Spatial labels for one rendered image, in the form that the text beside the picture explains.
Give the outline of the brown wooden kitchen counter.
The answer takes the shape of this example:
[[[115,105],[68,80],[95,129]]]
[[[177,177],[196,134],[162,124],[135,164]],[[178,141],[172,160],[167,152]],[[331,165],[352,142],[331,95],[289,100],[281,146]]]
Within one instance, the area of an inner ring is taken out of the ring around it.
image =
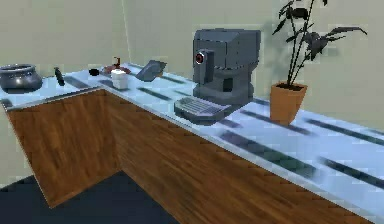
[[[124,172],[179,224],[384,224],[384,133],[306,111],[279,125],[260,99],[196,125],[174,113],[192,89],[80,71],[0,103],[53,207]]]

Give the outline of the grey coffee machine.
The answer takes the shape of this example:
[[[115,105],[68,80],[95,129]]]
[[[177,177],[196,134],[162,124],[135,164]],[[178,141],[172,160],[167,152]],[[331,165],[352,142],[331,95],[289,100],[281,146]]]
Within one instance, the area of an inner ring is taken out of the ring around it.
[[[175,114],[211,125],[253,99],[252,72],[259,62],[261,32],[201,29],[193,39],[193,94],[174,103]]]

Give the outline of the grey flat tablet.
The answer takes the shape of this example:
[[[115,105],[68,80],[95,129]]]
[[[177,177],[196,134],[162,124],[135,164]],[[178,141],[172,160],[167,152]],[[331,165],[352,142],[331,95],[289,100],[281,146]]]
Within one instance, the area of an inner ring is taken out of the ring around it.
[[[144,82],[152,82],[155,78],[163,75],[166,65],[166,62],[150,60],[136,75],[136,78]]]

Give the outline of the white cup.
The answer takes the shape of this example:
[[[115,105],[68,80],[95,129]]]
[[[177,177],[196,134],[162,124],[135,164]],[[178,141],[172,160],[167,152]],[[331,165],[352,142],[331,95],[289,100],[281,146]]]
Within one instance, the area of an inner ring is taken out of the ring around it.
[[[111,71],[112,84],[117,89],[127,89],[128,88],[128,78],[127,74],[120,70],[115,69]]]

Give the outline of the red round dish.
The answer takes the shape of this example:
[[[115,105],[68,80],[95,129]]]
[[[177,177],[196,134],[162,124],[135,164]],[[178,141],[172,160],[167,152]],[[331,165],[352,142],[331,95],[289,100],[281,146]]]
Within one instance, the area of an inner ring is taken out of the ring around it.
[[[112,64],[112,65],[103,67],[102,73],[104,73],[104,74],[111,74],[113,70],[121,70],[125,74],[130,74],[131,73],[131,70],[129,68],[121,66],[121,58],[120,57],[114,57],[114,58],[116,59],[116,62],[114,64]]]

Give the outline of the house plant in orange pot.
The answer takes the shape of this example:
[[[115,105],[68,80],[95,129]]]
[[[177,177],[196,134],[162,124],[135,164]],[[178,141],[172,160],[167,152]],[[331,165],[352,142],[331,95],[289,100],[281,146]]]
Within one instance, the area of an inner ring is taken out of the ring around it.
[[[289,61],[289,70],[285,81],[277,82],[270,90],[270,119],[277,124],[289,126],[302,105],[308,86],[296,83],[299,72],[307,61],[314,61],[323,52],[330,42],[345,38],[341,33],[360,31],[367,32],[358,26],[335,27],[328,33],[320,35],[312,31],[312,11],[316,0],[310,0],[308,7],[299,7],[300,0],[288,0],[278,12],[279,24],[273,31],[273,35],[280,32],[288,23],[292,29],[292,35],[285,42],[293,43]]]

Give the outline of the dark grey metal pot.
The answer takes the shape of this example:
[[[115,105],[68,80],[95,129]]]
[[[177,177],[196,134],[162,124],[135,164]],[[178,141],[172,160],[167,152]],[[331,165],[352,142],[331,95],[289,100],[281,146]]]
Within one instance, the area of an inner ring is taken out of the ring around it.
[[[42,86],[42,77],[33,64],[0,66],[0,87],[4,91],[35,91]]]

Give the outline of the black handled knife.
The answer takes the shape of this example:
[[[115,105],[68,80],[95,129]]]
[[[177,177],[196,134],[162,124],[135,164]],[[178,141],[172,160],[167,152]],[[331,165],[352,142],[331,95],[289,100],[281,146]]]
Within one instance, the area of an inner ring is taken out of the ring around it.
[[[55,74],[55,77],[57,79],[58,84],[60,86],[64,86],[65,85],[65,81],[64,81],[62,73],[61,73],[61,71],[59,70],[58,67],[54,67],[54,74]]]

